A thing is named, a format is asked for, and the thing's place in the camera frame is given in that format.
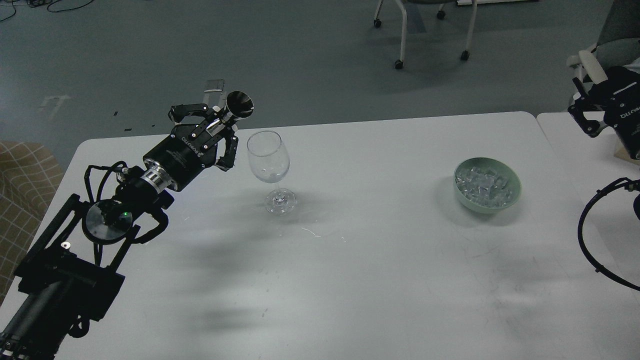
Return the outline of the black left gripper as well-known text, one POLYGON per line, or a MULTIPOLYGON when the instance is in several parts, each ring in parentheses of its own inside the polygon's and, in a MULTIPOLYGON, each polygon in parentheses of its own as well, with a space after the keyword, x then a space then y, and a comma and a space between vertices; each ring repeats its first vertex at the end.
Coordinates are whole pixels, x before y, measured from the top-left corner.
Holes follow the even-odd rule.
POLYGON ((181 192, 204 169, 216 167, 227 172, 234 167, 239 139, 233 121, 209 119, 221 108, 206 104, 172 105, 167 113, 174 126, 170 134, 142 157, 142 176, 157 193, 169 188, 181 192), (185 117, 201 117, 204 126, 181 124, 185 117))

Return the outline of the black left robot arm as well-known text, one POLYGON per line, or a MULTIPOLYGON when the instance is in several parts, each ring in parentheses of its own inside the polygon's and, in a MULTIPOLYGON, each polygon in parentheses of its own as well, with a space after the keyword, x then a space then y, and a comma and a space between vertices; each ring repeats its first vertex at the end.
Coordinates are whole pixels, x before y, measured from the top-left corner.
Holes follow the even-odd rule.
POLYGON ((174 105, 174 127, 149 150, 144 167, 118 161, 87 201, 71 194, 14 271, 25 301, 1 333, 3 360, 53 360, 66 337, 82 338, 105 317, 124 283, 118 273, 134 244, 145 244, 169 225, 166 214, 203 170, 233 168, 239 139, 234 126, 254 112, 251 100, 227 96, 224 107, 174 105))

